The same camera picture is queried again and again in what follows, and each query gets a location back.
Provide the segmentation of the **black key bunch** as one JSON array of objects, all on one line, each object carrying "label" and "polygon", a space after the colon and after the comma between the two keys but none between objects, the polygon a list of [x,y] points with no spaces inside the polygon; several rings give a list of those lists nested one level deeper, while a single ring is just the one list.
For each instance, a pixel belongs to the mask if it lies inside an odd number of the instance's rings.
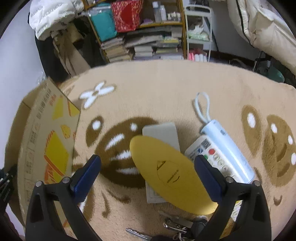
[{"label": "black key bunch", "polygon": [[172,237],[165,235],[155,235],[152,237],[132,228],[126,228],[125,231],[141,240],[196,240],[209,221],[204,215],[199,215],[189,220],[181,216],[170,215],[162,210],[154,210],[152,214],[149,214],[147,220],[152,223],[159,221],[156,213],[164,218],[163,227],[175,233]]}]

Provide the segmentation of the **light blue power bank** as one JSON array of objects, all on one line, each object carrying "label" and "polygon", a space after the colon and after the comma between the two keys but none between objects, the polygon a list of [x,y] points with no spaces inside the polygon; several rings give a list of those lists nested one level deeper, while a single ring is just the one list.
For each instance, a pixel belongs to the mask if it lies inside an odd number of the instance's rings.
[{"label": "light blue power bank", "polygon": [[[203,95],[207,101],[205,114],[201,112],[199,106],[199,97],[201,95]],[[198,117],[205,124],[201,129],[201,133],[207,135],[213,141],[213,143],[233,166],[237,174],[242,178],[242,181],[244,183],[251,183],[254,179],[254,171],[245,156],[242,154],[241,150],[237,147],[226,130],[224,130],[222,125],[217,120],[210,118],[210,98],[206,92],[197,93],[194,100],[194,107]]]}]

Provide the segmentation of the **yellow oval case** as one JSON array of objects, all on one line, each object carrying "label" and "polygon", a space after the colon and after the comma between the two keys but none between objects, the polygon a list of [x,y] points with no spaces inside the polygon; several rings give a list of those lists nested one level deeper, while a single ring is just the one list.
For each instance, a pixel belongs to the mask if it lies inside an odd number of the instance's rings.
[{"label": "yellow oval case", "polygon": [[144,180],[166,202],[191,214],[212,214],[213,202],[193,162],[167,143],[135,136],[129,145],[132,160]]}]

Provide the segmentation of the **white remote control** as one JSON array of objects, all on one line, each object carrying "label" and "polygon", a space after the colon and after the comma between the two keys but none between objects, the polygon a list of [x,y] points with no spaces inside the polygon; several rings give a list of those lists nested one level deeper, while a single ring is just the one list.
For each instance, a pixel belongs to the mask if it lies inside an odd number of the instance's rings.
[{"label": "white remote control", "polygon": [[218,169],[226,177],[232,177],[236,182],[243,183],[240,174],[234,169],[233,164],[225,157],[207,135],[201,135],[188,149],[185,156],[194,161],[197,155],[203,155],[209,164]]}]

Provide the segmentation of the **white box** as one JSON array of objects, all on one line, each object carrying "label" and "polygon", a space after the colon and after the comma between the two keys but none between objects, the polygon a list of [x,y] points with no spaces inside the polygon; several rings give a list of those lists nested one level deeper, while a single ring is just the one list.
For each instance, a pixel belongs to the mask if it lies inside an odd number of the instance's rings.
[{"label": "white box", "polygon": [[[177,134],[177,128],[174,123],[161,123],[159,125],[148,125],[143,127],[142,129],[143,136],[149,136],[152,138],[156,138],[160,141],[163,141],[169,144],[171,147],[180,151],[179,139]],[[148,204],[157,204],[157,203],[165,203],[165,199],[163,199],[158,193],[156,193],[151,186],[145,182],[145,190]]]}]

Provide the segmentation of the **open cardboard box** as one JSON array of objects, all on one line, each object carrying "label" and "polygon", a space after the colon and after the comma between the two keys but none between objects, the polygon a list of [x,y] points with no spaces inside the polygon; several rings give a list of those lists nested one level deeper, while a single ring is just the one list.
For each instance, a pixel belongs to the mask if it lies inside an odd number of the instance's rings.
[{"label": "open cardboard box", "polygon": [[6,144],[4,166],[17,165],[12,212],[25,224],[37,181],[59,183],[70,176],[79,109],[55,85],[45,80],[21,101]]}]

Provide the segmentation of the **black coat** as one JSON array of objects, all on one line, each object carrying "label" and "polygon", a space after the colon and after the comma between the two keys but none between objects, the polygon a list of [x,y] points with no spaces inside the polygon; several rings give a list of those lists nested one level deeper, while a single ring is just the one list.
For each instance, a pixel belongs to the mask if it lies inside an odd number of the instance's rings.
[{"label": "black coat", "polygon": [[55,83],[62,83],[67,80],[69,74],[55,54],[53,39],[48,37],[46,40],[40,41],[35,37],[35,43],[45,75],[50,77]]}]

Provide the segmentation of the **beige patterned blanket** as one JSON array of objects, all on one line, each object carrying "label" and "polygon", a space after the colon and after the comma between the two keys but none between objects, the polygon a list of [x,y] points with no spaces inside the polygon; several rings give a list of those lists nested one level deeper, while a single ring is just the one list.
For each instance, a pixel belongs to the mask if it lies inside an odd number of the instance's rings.
[{"label": "beige patterned blanket", "polygon": [[257,73],[186,60],[125,61],[90,69],[58,87],[79,109],[71,174],[98,154],[102,173],[81,209],[105,240],[131,240],[131,227],[170,235],[147,218],[163,210],[194,217],[169,203],[148,204],[145,181],[130,157],[146,125],[176,125],[182,153],[199,137],[194,97],[206,92],[210,116],[234,140],[263,184],[276,238],[295,211],[295,88]]}]

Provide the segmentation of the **white puffer jacket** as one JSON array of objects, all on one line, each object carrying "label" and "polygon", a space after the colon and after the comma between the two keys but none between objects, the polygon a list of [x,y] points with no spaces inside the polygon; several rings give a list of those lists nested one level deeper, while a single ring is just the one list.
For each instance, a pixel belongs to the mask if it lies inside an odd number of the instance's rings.
[{"label": "white puffer jacket", "polygon": [[29,25],[38,40],[46,40],[53,32],[67,25],[84,10],[82,1],[33,0],[29,11]]}]

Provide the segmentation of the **stack of books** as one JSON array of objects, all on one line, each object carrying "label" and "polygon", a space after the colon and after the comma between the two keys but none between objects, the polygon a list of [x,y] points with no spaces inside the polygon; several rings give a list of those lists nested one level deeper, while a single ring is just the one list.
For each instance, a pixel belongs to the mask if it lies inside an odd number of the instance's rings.
[{"label": "stack of books", "polygon": [[131,61],[134,51],[125,46],[125,35],[119,35],[113,39],[101,43],[109,63]]}]

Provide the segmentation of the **teal bag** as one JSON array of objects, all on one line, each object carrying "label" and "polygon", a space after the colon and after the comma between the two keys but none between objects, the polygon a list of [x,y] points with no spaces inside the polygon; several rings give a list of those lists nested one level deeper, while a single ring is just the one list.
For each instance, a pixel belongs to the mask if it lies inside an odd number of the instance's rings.
[{"label": "teal bag", "polygon": [[111,4],[101,3],[90,10],[90,19],[101,42],[117,36]]}]

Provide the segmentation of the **red gift bag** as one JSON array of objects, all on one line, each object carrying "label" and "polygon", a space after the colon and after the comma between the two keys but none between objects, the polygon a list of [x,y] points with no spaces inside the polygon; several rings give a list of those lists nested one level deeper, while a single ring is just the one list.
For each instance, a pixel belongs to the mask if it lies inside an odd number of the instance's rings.
[{"label": "red gift bag", "polygon": [[118,33],[135,31],[140,25],[144,1],[115,1],[111,3],[115,29]]}]

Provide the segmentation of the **white rolling cart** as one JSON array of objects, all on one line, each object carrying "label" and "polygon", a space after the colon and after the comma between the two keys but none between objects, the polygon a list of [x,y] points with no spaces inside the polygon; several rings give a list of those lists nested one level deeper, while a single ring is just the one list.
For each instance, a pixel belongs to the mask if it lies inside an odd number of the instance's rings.
[{"label": "white rolling cart", "polygon": [[209,62],[213,43],[212,9],[200,4],[184,8],[187,59]]}]

